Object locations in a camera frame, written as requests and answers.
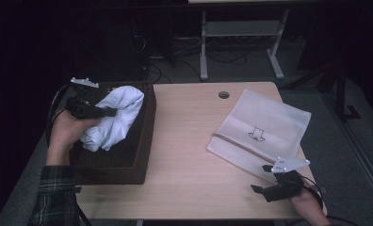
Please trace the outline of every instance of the white cloth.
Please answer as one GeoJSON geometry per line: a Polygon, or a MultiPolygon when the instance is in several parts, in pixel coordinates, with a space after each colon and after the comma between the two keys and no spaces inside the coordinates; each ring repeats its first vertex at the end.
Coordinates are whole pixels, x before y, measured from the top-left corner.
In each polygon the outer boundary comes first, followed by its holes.
{"type": "Polygon", "coordinates": [[[310,112],[245,89],[207,149],[268,180],[262,165],[296,158],[310,118],[310,112]]]}
{"type": "Polygon", "coordinates": [[[96,152],[102,147],[109,151],[112,145],[124,139],[142,106],[143,96],[139,89],[130,86],[112,90],[96,106],[117,108],[117,114],[102,118],[97,126],[84,132],[80,138],[84,148],[96,152]]]}

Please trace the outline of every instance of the table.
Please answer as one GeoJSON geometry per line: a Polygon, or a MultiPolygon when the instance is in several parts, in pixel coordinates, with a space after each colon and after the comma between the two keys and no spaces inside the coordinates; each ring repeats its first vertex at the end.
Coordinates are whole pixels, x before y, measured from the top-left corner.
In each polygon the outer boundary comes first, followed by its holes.
{"type": "MultiPolygon", "coordinates": [[[[157,109],[146,181],[141,186],[82,186],[77,201],[88,218],[297,218],[288,201],[266,202],[250,185],[270,186],[206,150],[243,89],[275,100],[273,83],[154,85],[157,109]],[[227,91],[228,99],[219,92],[227,91]]],[[[300,149],[299,158],[304,158],[300,149]]],[[[311,179],[309,167],[299,172],[311,179]]]]}

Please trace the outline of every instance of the dark background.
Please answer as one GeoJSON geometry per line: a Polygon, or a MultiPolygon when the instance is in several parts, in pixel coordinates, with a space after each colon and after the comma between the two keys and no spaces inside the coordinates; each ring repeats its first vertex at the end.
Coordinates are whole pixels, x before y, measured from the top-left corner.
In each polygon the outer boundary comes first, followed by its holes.
{"type": "MultiPolygon", "coordinates": [[[[99,7],[136,2],[99,1],[99,7]]],[[[199,11],[62,10],[89,4],[0,0],[0,211],[41,138],[49,105],[61,86],[72,77],[94,82],[144,79],[142,66],[150,48],[139,56],[133,34],[146,37],[151,48],[169,59],[171,35],[199,37],[199,11]]],[[[251,17],[224,10],[214,15],[251,17]]],[[[373,106],[373,1],[294,7],[288,22],[285,37],[307,39],[303,69],[339,59],[373,106]]]]}

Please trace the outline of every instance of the table hole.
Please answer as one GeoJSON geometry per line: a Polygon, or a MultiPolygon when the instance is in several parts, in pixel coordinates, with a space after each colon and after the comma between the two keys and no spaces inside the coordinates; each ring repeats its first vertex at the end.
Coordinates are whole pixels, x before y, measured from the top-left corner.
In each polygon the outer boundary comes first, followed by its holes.
{"type": "Polygon", "coordinates": [[[230,93],[228,93],[227,91],[221,91],[219,92],[219,97],[221,99],[227,99],[228,97],[230,97],[230,93]]]}

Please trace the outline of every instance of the gray floor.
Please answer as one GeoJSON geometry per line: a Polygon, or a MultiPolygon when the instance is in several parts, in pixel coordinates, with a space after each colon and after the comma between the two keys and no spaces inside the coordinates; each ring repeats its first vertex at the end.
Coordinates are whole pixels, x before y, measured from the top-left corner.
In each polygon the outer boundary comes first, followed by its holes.
{"type": "MultiPolygon", "coordinates": [[[[282,81],[276,79],[265,52],[270,42],[271,40],[243,40],[238,45],[225,46],[221,50],[212,47],[210,56],[214,57],[214,60],[229,61],[238,58],[234,63],[241,65],[208,59],[209,79],[206,82],[271,81],[280,87],[307,73],[297,71],[304,41],[285,40],[277,54],[285,79],[282,81]],[[230,49],[233,50],[232,53],[225,51],[230,49]]],[[[197,43],[192,40],[179,44],[177,41],[177,46],[181,47],[176,49],[175,52],[178,53],[176,55],[190,52],[193,49],[179,51],[197,43]]],[[[155,81],[158,78],[157,72],[160,69],[162,76],[157,83],[201,82],[197,75],[199,54],[180,56],[177,60],[182,61],[176,61],[174,68],[166,60],[153,60],[152,66],[149,67],[151,79],[155,81]]],[[[312,113],[301,146],[306,157],[312,162],[311,169],[318,185],[327,191],[324,194],[324,202],[329,215],[348,219],[358,225],[373,225],[373,184],[366,176],[366,168],[361,164],[360,159],[363,157],[356,152],[361,147],[373,167],[373,110],[366,102],[360,88],[348,80],[347,105],[354,105],[362,118],[341,123],[334,116],[332,93],[324,95],[316,91],[318,79],[313,79],[298,89],[281,90],[281,96],[285,103],[312,113]],[[353,141],[346,131],[354,135],[353,141]]],[[[45,143],[42,138],[0,216],[0,225],[25,225],[34,204],[45,157],[44,149],[45,143]]],[[[333,222],[349,225],[342,221],[333,222]]],[[[104,219],[95,219],[92,223],[136,225],[134,221],[104,219]]],[[[285,225],[285,222],[280,220],[275,224],[285,225]]]]}

